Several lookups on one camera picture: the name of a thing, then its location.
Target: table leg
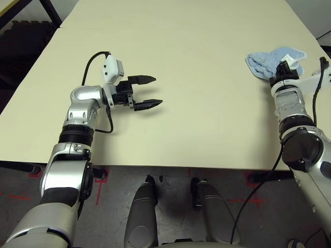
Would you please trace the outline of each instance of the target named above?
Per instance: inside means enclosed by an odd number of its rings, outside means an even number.
[[[255,172],[252,173],[248,176],[248,181],[250,183],[260,183],[264,180],[265,176],[268,174],[269,172]],[[283,179],[290,179],[293,178],[293,172],[290,170],[278,170],[273,172],[269,178],[267,179],[267,181],[276,181],[276,180],[283,180]]]
[[[45,164],[0,161],[0,167],[15,169],[17,171],[28,172],[29,174],[37,175],[41,170],[40,167],[45,167]]]
[[[93,177],[97,179],[104,179],[108,175],[107,171],[105,169],[97,169],[93,168]]]

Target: tabletop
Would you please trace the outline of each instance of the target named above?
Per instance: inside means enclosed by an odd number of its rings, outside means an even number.
[[[114,133],[95,133],[94,164],[270,169],[280,149],[274,101],[245,57],[293,47],[308,55],[300,62],[305,77],[327,56],[291,8],[271,0],[108,2],[106,14],[106,1],[81,0],[56,31],[0,115],[0,160],[47,162],[71,91],[89,58],[106,50],[126,76],[156,77],[134,86],[137,101],[163,103],[141,112],[116,107]],[[102,85],[103,61],[93,61],[87,85]],[[312,94],[305,100],[312,115]],[[331,87],[317,99],[319,128],[329,138],[330,106]],[[108,128],[102,111],[98,128]]]

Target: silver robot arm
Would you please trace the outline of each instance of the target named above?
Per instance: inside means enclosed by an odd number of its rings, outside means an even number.
[[[331,141],[307,114],[303,92],[315,92],[317,86],[331,86],[331,67],[324,57],[321,73],[299,79],[287,62],[277,67],[270,80],[278,117],[280,140],[284,145],[283,162],[293,171],[295,181],[311,202],[312,211],[331,235]]]
[[[3,247],[5,248],[66,248],[72,247],[74,232],[83,203],[89,198],[93,185],[93,169],[89,162],[98,109],[125,105],[135,111],[159,105],[161,100],[133,100],[132,84],[146,84],[155,80],[151,76],[124,75],[122,63],[110,54],[102,69],[105,84],[80,86],[70,95],[67,112],[58,144],[40,183],[40,204],[31,209],[18,223]]]

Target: blue towel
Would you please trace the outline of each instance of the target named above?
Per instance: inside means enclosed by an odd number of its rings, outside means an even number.
[[[270,53],[257,52],[249,54],[246,57],[246,63],[255,76],[269,80],[269,78],[276,75],[276,68],[286,55],[289,55],[296,61],[307,58],[305,52],[293,48],[281,47]],[[292,70],[296,69],[298,75],[304,73],[304,69],[298,64],[298,62],[290,65],[290,68]]]

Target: black cable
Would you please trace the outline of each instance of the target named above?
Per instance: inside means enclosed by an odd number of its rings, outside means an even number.
[[[232,229],[232,233],[231,233],[231,239],[230,239],[230,244],[233,243],[233,238],[234,238],[234,233],[236,231],[236,227],[237,227],[237,224],[238,224],[238,221],[239,221],[239,218],[240,218],[240,215],[244,209],[244,207],[246,206],[247,202],[250,200],[250,198],[253,196],[253,194],[255,194],[255,192],[267,181],[268,177],[275,171],[278,163],[279,163],[279,160],[281,158],[281,155],[283,153],[283,149],[284,149],[284,145],[281,144],[281,147],[280,147],[280,151],[279,151],[279,155],[278,155],[278,158],[275,162],[275,165],[273,166],[273,168],[270,170],[270,172],[265,176],[264,180],[249,194],[249,196],[246,198],[246,200],[244,201],[242,207],[240,208],[239,210],[239,213],[237,215],[237,218],[234,222],[234,225],[233,225],[233,229]]]
[[[100,132],[100,133],[112,133],[113,132],[113,130],[114,130],[113,120],[112,120],[112,116],[110,113],[110,107],[109,107],[108,103],[107,103],[107,107],[106,107],[106,113],[107,113],[109,124],[110,124],[110,130],[105,131],[105,130],[96,129],[95,130],[96,132]]]
[[[82,86],[85,85],[85,80],[86,80],[86,76],[87,76],[87,72],[88,72],[88,68],[89,68],[89,65],[91,64],[91,62],[93,61],[93,59],[95,59],[96,57],[98,57],[99,55],[101,54],[104,54],[107,58],[107,56],[110,54],[109,52],[98,52],[96,53],[95,55],[93,55],[89,61],[87,62],[86,64],[86,67],[85,67],[85,71],[84,71],[84,76],[83,76],[83,81],[82,81]]]
[[[101,54],[104,54],[106,56],[106,58],[107,58],[108,55],[110,55],[109,52],[104,52],[103,51],[103,52],[96,53],[95,55],[93,55],[89,59],[89,61],[86,64],[86,67],[85,67],[83,81],[82,81],[82,86],[85,85],[86,76],[87,76],[88,69],[89,69],[89,66],[90,66],[91,62],[93,61],[93,59],[95,59],[96,57],[98,57]],[[114,130],[113,120],[112,120],[112,116],[111,116],[111,113],[110,113],[110,107],[109,107],[108,103],[107,103],[107,107],[106,107],[106,113],[107,113],[109,124],[110,124],[110,130],[109,131],[105,131],[105,130],[96,129],[95,130],[96,132],[100,132],[100,133],[111,133],[111,132],[113,132],[113,130]]]
[[[321,230],[323,230],[323,228],[318,229],[316,232],[314,232],[312,235],[310,235],[310,236],[306,239],[306,241],[305,241],[305,246],[308,244],[309,240],[310,240],[312,237],[314,237],[316,234],[318,234]]]
[[[323,75],[324,75],[324,64],[325,64],[325,58],[321,57],[320,58],[320,64],[321,64],[321,76],[320,76],[320,80],[319,83],[317,84],[314,96],[312,98],[312,114],[313,114],[313,119],[314,119],[314,124],[315,126],[317,126],[317,118],[316,118],[316,99],[317,99],[317,94],[321,88],[322,85],[322,81],[323,81]]]
[[[78,220],[79,217],[81,216],[83,206],[84,206],[84,201],[82,200],[82,201],[79,202],[79,206],[78,206],[78,214],[77,214],[77,220]]]
[[[328,33],[330,33],[330,32],[331,32],[331,30],[330,30],[330,31],[328,31],[328,32],[326,32],[325,34],[321,35],[319,38],[316,38],[316,40],[318,40],[318,39],[322,38],[323,36],[327,35],[327,34],[328,34]]]

